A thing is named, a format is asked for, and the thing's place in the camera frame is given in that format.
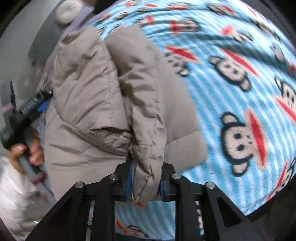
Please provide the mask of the white plastic bag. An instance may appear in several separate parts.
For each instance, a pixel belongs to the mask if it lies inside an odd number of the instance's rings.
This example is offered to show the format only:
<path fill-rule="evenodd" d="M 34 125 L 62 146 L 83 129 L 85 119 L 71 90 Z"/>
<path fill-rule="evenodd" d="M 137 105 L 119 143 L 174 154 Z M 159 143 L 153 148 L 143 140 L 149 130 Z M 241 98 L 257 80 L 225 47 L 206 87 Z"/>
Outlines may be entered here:
<path fill-rule="evenodd" d="M 29 178 L 1 157 L 1 219 L 16 240 L 25 240 L 51 205 Z"/>

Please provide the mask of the blue monkey print blanket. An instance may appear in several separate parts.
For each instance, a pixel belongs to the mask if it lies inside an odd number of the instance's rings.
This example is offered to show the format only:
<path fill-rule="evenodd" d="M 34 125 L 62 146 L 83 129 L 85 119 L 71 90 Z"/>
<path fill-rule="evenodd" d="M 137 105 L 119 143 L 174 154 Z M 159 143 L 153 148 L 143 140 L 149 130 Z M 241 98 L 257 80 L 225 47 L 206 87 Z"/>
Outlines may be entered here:
<path fill-rule="evenodd" d="M 91 25 L 137 24 L 187 85 L 207 160 L 183 172 L 214 182 L 267 240 L 295 240 L 295 47 L 242 1 L 119 1 Z"/>

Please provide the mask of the beige puffer down jacket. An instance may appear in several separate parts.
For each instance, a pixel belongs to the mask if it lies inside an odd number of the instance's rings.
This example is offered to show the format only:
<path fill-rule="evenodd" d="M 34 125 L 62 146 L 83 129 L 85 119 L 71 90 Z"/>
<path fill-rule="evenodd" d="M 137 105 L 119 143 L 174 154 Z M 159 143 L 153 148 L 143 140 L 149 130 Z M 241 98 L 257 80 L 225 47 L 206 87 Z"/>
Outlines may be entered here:
<path fill-rule="evenodd" d="M 129 195 L 157 200 L 164 163 L 207 159 L 196 106 L 165 55 L 136 26 L 101 40 L 93 27 L 59 42 L 49 73 L 45 164 L 56 199 L 132 157 Z"/>

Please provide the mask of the grey upholstered headboard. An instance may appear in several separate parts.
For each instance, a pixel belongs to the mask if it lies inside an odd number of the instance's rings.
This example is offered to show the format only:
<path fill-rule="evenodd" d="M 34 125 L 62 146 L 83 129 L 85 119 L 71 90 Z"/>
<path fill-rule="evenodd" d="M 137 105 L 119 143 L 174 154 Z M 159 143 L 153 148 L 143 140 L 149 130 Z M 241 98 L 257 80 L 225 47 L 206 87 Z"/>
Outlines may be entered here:
<path fill-rule="evenodd" d="M 45 65 L 48 57 L 52 54 L 58 40 L 64 30 L 70 24 L 61 24 L 56 19 L 56 10 L 64 1 L 60 1 L 48 15 L 41 28 L 38 30 L 28 52 L 28 58 L 33 66 Z"/>

